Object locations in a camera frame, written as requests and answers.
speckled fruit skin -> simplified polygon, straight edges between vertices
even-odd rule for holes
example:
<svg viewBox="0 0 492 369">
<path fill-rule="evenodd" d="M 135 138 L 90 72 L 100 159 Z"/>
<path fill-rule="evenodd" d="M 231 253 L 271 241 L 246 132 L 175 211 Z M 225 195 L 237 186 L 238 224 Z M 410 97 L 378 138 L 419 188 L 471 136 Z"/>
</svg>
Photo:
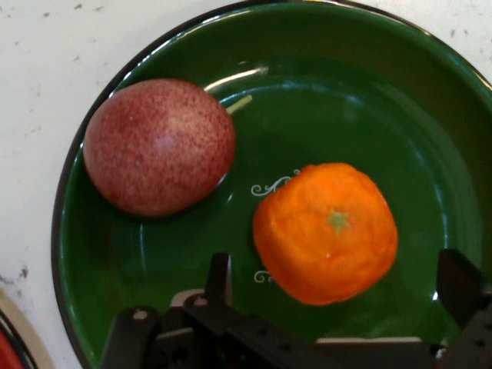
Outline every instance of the speckled fruit skin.
<svg viewBox="0 0 492 369">
<path fill-rule="evenodd" d="M 106 100 L 88 124 L 83 153 L 103 197 L 130 214 L 156 217 L 208 196 L 231 166 L 235 146 L 231 117 L 217 100 L 166 78 Z"/>
</svg>

white surface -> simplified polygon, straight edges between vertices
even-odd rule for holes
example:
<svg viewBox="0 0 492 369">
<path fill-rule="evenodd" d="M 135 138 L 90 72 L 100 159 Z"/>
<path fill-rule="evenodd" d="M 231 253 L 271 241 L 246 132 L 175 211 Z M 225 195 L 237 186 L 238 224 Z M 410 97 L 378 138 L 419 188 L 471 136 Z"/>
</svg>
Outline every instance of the white surface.
<svg viewBox="0 0 492 369">
<path fill-rule="evenodd" d="M 0 0 L 0 308 L 40 368 L 80 367 L 55 302 L 50 231 L 58 177 L 81 120 L 149 42 L 232 2 Z M 491 1 L 361 2 L 427 29 L 492 80 Z"/>
</svg>

black plate rim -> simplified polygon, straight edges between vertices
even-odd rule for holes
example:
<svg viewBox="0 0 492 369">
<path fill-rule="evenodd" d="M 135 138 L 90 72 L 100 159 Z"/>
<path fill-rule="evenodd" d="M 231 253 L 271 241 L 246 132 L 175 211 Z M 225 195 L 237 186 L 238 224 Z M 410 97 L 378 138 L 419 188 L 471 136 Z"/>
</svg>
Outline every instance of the black plate rim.
<svg viewBox="0 0 492 369">
<path fill-rule="evenodd" d="M 7 338 L 7 341 L 10 343 L 10 346 L 17 355 L 17 358 L 21 361 L 24 369 L 38 369 L 38 366 L 36 365 L 28 347 L 25 345 L 24 340 L 22 340 L 20 334 L 16 331 L 2 310 L 0 310 L 0 332 L 2 332 Z"/>
<path fill-rule="evenodd" d="M 155 39 L 148 46 L 143 48 L 134 58 L 132 58 L 117 74 L 116 76 L 106 85 L 106 87 L 102 90 L 101 94 L 96 98 L 95 102 L 92 104 L 84 119 L 82 120 L 81 125 L 79 126 L 77 132 L 75 133 L 74 139 L 70 145 L 68 150 L 65 163 L 63 164 L 63 168 L 61 170 L 60 179 L 58 181 L 58 188 L 55 195 L 55 204 L 53 209 L 53 218 L 52 218 L 52 277 L 53 277 L 53 285 L 55 288 L 55 296 L 58 305 L 58 309 L 61 315 L 61 319 L 63 325 L 65 327 L 65 331 L 68 335 L 68 339 L 74 349 L 74 352 L 82 366 L 83 369 L 92 369 L 92 366 L 85 356 L 84 350 L 82 348 L 81 342 L 79 341 L 77 334 L 75 333 L 75 328 L 71 324 L 70 315 L 68 313 L 67 304 L 66 304 L 66 296 L 63 290 L 62 281 L 60 279 L 61 275 L 61 265 L 59 264 L 59 250 L 60 250 L 60 230 L 62 228 L 62 211 L 63 205 L 65 203 L 65 195 L 68 186 L 68 180 L 70 178 L 71 168 L 73 166 L 74 160 L 77 156 L 78 150 L 80 148 L 81 143 L 83 142 L 85 129 L 95 111 L 99 108 L 99 106 L 103 103 L 104 100 L 109 98 L 111 93 L 118 87 L 118 85 L 125 79 L 125 76 L 137 67 L 138 63 L 141 62 L 143 58 L 149 55 L 152 51 L 154 51 L 158 46 L 162 45 L 166 41 L 171 38 L 179 35 L 180 33 L 202 23 L 203 21 L 210 19 L 212 17 L 220 16 L 228 12 L 233 12 L 236 10 L 240 10 L 243 8 L 248 8 L 253 5 L 271 5 L 275 3 L 302 3 L 302 2 L 312 2 L 310 0 L 246 0 L 242 2 L 236 2 L 231 5 L 226 5 L 220 8 L 216 8 L 209 12 L 206 12 L 202 15 L 199 15 L 195 18 L 192 18 L 184 23 L 181 23 L 177 27 L 173 28 L 169 32 L 166 32 L 159 38 Z M 394 20 L 396 22 L 400 22 L 403 25 L 410 26 L 414 28 L 428 37 L 432 39 L 433 42 L 437 42 L 446 48 L 449 51 L 453 52 L 455 55 L 459 56 L 461 62 L 463 62 L 467 68 L 473 72 L 473 74 L 478 77 L 480 82 L 484 85 L 492 93 L 492 85 L 487 81 L 487 79 L 465 58 L 463 58 L 458 52 L 456 52 L 452 47 L 448 44 L 432 35 L 430 32 L 425 31 L 423 28 L 415 25 L 412 22 L 409 22 L 403 18 L 400 18 L 396 15 L 393 15 L 389 12 L 380 10 L 378 8 L 374 8 L 369 5 L 359 4 L 350 0 L 323 0 L 323 2 L 318 2 L 318 4 L 324 5 L 343 5 L 349 8 L 356 8 L 359 10 L 365 10 L 367 12 L 371 12 L 377 15 L 383 15 L 386 18 Z"/>
</svg>

orange fruit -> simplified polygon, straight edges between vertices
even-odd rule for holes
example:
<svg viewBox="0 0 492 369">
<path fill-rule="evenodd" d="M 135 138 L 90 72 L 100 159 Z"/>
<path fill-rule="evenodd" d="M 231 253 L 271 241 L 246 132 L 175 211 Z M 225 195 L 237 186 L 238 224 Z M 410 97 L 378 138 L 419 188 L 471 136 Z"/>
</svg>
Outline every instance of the orange fruit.
<svg viewBox="0 0 492 369">
<path fill-rule="evenodd" d="M 254 244 L 275 282 L 305 304 L 344 301 L 391 268 L 397 228 L 377 185 L 348 164 L 308 165 L 254 213 Z"/>
</svg>

green ceramic bowl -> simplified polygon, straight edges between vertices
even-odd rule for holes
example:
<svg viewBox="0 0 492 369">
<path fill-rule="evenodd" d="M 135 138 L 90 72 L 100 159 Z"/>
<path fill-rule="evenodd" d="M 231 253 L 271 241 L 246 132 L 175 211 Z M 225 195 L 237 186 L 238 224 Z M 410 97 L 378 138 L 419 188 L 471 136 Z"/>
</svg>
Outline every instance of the green ceramic bowl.
<svg viewBox="0 0 492 369">
<path fill-rule="evenodd" d="M 150 44 L 89 110 L 63 169 L 52 229 L 61 315 L 86 368 L 97 367 L 123 308 L 165 311 L 204 285 L 210 257 L 229 251 L 234 305 L 299 337 L 418 336 L 451 342 L 436 301 L 437 253 L 461 250 L 492 272 L 492 89 L 427 32 L 346 2 L 242 2 L 195 18 Z M 228 107 L 234 164 L 198 206 L 160 221 L 114 209 L 85 171 L 89 119 L 114 90 L 182 78 Z M 391 271 L 370 290 L 304 306 L 264 272 L 251 238 L 261 199 L 307 164 L 350 163 L 377 183 L 400 235 Z"/>
</svg>

